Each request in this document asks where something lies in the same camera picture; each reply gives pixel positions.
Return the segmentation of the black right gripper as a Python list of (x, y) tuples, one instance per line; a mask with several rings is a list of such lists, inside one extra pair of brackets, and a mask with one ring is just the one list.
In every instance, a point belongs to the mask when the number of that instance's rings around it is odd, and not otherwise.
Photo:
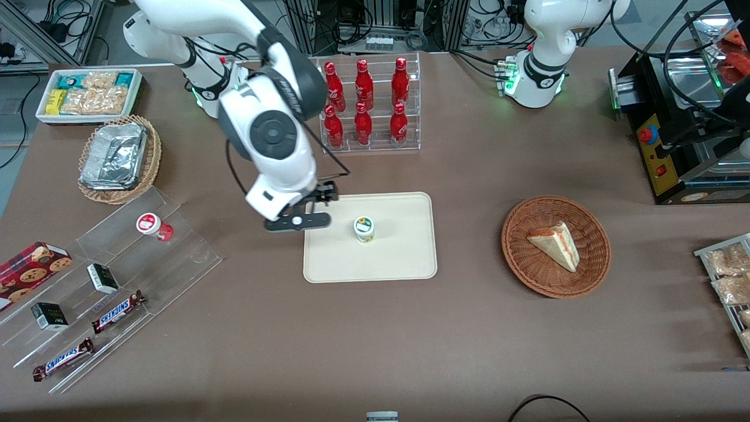
[(330, 203), (339, 200), (339, 190), (334, 181), (326, 181), (319, 184), (314, 190), (303, 197), (298, 203), (292, 206), (290, 214), (305, 215), (314, 213), (316, 204)]

